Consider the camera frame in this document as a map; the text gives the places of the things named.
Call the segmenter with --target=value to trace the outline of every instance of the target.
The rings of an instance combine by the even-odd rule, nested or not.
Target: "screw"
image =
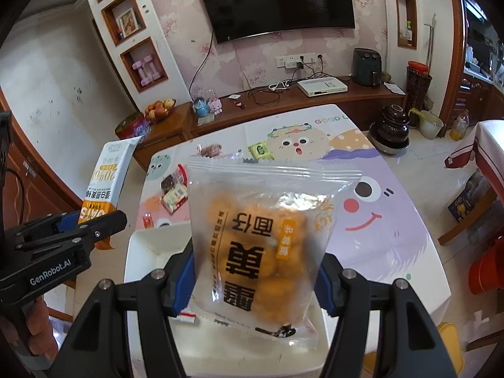
[[[108,290],[112,285],[112,281],[109,279],[103,279],[98,283],[98,287],[102,290]]]
[[[407,282],[404,279],[397,279],[396,286],[399,287],[399,289],[401,290],[406,290],[409,287],[409,282]]]
[[[342,271],[343,277],[345,279],[353,280],[355,277],[357,277],[357,272],[354,269],[344,269]]]
[[[155,280],[160,280],[164,277],[164,270],[163,269],[155,269],[151,271],[151,277]]]

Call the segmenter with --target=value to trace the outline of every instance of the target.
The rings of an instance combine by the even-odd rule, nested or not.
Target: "pink dumbbell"
[[[145,75],[144,62],[142,60],[135,62],[133,64],[132,68],[135,71],[138,71],[138,74],[140,75],[140,78],[142,79],[140,81],[140,84],[142,85],[142,87],[144,87],[145,85],[148,85],[152,82],[152,80],[147,75]]]
[[[152,57],[152,55],[147,55],[147,57],[144,58],[144,63],[145,63],[146,67],[149,66],[151,68],[152,78],[154,80],[157,80],[157,79],[161,78],[161,74],[157,71],[157,69],[156,69],[156,67],[154,65],[153,59],[154,58]]]

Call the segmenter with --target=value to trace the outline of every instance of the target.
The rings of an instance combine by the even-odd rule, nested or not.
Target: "blue gripper pad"
[[[179,314],[189,304],[192,290],[196,284],[196,272],[194,268],[194,253],[191,252],[186,265],[177,280],[175,287],[175,300],[173,301],[173,312]]]
[[[79,220],[80,210],[73,213],[68,213],[61,218],[61,221],[57,224],[58,231],[61,233],[74,230],[77,226],[77,220]]]
[[[331,280],[329,280],[329,277],[322,266],[318,269],[317,281],[315,282],[313,291],[317,296],[320,307],[327,310],[329,315],[334,314],[336,311],[336,304],[334,304],[333,301],[333,288]]]
[[[343,305],[344,292],[340,281],[342,271],[343,268],[336,256],[325,253],[313,290],[317,296],[318,304],[327,310],[330,317],[337,317],[337,312]]]
[[[168,279],[162,291],[162,305],[170,317],[176,317],[187,307],[196,284],[192,239],[182,253],[170,257],[164,270]]]

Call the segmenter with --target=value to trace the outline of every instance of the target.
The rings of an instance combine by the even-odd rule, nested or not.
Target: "bread snack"
[[[335,205],[360,172],[337,164],[187,164],[193,310],[261,336],[316,344],[306,319]]]
[[[115,210],[131,156],[142,138],[137,136],[105,144],[86,190],[78,224]],[[95,247],[111,250],[110,237],[96,242]]]

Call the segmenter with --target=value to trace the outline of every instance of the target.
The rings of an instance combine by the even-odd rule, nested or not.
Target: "green snack package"
[[[249,146],[249,151],[254,159],[274,159],[273,155],[268,151],[265,141]]]

